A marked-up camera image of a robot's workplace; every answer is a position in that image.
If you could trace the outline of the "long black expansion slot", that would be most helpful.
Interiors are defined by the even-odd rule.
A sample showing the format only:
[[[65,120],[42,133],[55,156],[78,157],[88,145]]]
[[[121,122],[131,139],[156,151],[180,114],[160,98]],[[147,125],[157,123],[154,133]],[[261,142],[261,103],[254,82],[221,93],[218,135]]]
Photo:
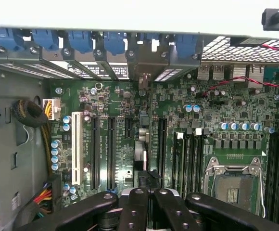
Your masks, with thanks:
[[[165,163],[166,163],[166,138],[167,138],[167,119],[159,118],[158,120],[158,174],[160,185],[165,186]]]
[[[115,185],[115,164],[116,164],[116,119],[108,117],[107,134],[107,189],[114,190]]]
[[[91,118],[91,189],[100,184],[100,125],[97,116]]]

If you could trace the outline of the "CPU socket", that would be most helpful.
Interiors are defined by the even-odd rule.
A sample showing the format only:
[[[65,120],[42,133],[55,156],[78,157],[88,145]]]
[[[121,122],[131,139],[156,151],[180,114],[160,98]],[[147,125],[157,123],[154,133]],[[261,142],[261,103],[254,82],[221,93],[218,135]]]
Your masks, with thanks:
[[[203,177],[203,193],[262,217],[259,176],[227,172]]]

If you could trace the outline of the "metal socket cover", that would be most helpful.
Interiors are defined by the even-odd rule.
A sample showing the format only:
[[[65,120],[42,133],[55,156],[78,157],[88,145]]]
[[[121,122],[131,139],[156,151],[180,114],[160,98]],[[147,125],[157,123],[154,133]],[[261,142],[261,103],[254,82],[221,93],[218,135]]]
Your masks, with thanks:
[[[257,157],[253,158],[249,164],[222,164],[219,163],[217,157],[213,156],[210,158],[204,174],[206,176],[214,176],[225,174],[227,172],[259,176],[259,173],[262,172],[262,166]]]

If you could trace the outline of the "short black expansion slot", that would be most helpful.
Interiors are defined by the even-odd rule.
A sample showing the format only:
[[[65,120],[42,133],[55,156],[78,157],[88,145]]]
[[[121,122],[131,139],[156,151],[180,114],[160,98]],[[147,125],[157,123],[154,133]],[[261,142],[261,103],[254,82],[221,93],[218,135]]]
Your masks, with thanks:
[[[133,138],[133,118],[131,117],[125,118],[125,138]]]

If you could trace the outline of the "socket locking lever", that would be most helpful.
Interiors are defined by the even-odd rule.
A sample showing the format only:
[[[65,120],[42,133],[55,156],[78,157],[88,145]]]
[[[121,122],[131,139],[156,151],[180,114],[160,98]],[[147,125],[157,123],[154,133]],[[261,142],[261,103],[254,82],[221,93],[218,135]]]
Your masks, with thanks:
[[[262,218],[266,218],[266,207],[264,204],[263,168],[261,162],[259,162],[259,185],[260,185],[260,201],[262,207]]]

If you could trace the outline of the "green motherboard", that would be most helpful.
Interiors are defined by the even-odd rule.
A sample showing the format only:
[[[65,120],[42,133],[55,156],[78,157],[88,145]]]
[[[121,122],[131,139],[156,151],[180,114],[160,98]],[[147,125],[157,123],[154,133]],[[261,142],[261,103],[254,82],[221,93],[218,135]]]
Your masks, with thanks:
[[[51,95],[61,100],[60,120],[51,128],[51,167],[61,176],[64,207],[102,191],[162,188],[149,171],[134,160],[136,127],[134,99],[137,85],[114,81],[55,81]],[[263,167],[266,218],[279,223],[279,82],[197,81],[191,77],[154,86],[155,109],[167,118],[164,188],[181,197],[203,193],[209,159],[248,164],[254,157]],[[82,112],[83,180],[72,184],[72,112]],[[100,125],[100,184],[91,189],[91,118]],[[114,190],[107,189],[108,117],[116,119]],[[133,118],[133,138],[125,138],[125,118]]]

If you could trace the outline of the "white power connector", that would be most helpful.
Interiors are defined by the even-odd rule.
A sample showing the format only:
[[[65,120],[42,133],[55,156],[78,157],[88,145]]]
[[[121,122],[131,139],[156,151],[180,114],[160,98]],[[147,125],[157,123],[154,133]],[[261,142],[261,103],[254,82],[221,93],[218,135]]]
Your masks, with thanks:
[[[49,121],[60,120],[61,117],[60,99],[43,99],[42,109]]]

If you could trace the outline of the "silver rear port connectors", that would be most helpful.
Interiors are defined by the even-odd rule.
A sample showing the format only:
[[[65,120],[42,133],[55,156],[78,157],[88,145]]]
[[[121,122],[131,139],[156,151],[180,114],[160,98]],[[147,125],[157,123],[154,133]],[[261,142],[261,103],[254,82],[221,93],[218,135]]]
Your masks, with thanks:
[[[214,81],[245,82],[245,78],[263,81],[265,66],[260,64],[202,64],[197,69],[197,79]]]

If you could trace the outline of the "blue slot cover clip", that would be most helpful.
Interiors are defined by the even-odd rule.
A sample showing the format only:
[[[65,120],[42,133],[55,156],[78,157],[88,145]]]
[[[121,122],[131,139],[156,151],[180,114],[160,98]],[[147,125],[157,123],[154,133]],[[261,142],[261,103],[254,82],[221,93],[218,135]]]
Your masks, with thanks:
[[[103,33],[104,48],[113,56],[125,52],[124,32],[107,31]]]
[[[25,42],[22,31],[16,28],[0,27],[0,46],[11,51],[23,51]]]
[[[196,53],[198,35],[175,34],[175,46],[178,58],[187,58]]]
[[[32,37],[36,44],[47,51],[57,51],[59,49],[59,36],[56,30],[32,29]]]
[[[93,51],[93,41],[91,39],[91,31],[68,30],[68,39],[70,46],[80,53],[88,53]]]

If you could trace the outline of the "open dark PC case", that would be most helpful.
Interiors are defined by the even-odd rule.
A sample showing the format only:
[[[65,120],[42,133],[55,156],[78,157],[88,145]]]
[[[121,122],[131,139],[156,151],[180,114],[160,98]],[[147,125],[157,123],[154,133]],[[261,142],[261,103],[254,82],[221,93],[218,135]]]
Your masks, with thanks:
[[[92,80],[137,85],[129,77],[126,59],[128,46],[135,43],[149,44],[152,51],[160,45],[173,46],[168,70],[159,82],[172,83],[187,77],[201,81],[196,73],[202,64],[260,64],[265,66],[263,81],[245,78],[246,82],[263,83],[265,79],[279,82],[277,38],[182,33],[198,35],[196,53],[182,59],[178,58],[177,33],[173,32],[123,31],[125,52],[113,56],[104,48],[104,31],[91,31],[93,51],[80,53],[70,46],[68,30],[54,29],[58,31],[59,49],[47,51],[34,42],[32,29],[19,29],[25,42],[23,51],[0,46],[0,231],[15,231],[65,208],[61,176],[51,167],[51,128],[55,120],[49,121],[42,109],[43,99],[53,99],[53,82]],[[155,190],[164,188],[127,188],[117,194],[118,207],[127,203],[130,191],[135,188],[149,194],[146,231],[173,231],[154,196]],[[185,204],[189,193],[181,197],[176,190],[167,189],[179,204]],[[120,214],[98,218],[99,226],[87,231],[118,231]],[[222,224],[198,213],[191,214],[201,231],[230,231],[230,226],[222,228]]]

